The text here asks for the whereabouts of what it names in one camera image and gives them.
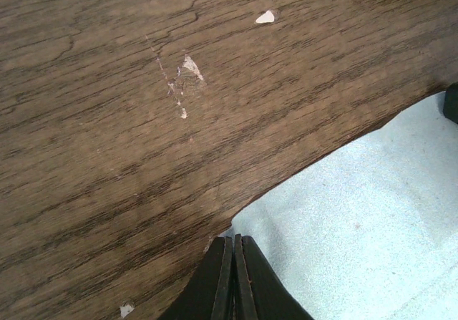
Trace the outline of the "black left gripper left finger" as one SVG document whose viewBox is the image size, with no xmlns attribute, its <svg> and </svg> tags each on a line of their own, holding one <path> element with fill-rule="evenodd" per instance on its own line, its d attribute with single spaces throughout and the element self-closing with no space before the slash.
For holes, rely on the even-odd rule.
<svg viewBox="0 0 458 320">
<path fill-rule="evenodd" d="M 217 237 L 181 294 L 160 315 L 167 319 L 231 319 L 233 240 Z"/>
</svg>

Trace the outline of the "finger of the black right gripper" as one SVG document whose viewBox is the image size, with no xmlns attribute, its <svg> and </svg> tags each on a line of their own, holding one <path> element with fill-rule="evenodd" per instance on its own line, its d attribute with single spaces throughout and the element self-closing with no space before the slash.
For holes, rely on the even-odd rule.
<svg viewBox="0 0 458 320">
<path fill-rule="evenodd" d="M 455 82 L 448 86 L 443 104 L 443 115 L 458 124 L 458 83 Z"/>
</svg>

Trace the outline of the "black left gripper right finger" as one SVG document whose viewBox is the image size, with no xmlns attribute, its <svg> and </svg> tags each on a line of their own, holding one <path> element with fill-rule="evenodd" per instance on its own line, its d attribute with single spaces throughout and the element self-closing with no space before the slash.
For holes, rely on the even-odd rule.
<svg viewBox="0 0 458 320">
<path fill-rule="evenodd" d="M 286 290 L 251 236 L 235 236 L 236 319 L 312 320 Z"/>
</svg>

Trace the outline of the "light blue cleaning cloth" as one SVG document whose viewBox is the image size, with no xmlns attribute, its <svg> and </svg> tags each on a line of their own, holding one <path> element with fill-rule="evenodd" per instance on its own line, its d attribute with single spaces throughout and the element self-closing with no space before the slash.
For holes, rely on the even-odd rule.
<svg viewBox="0 0 458 320">
<path fill-rule="evenodd" d="M 457 317 L 457 125 L 444 93 L 274 187 L 232 220 L 315 319 Z"/>
</svg>

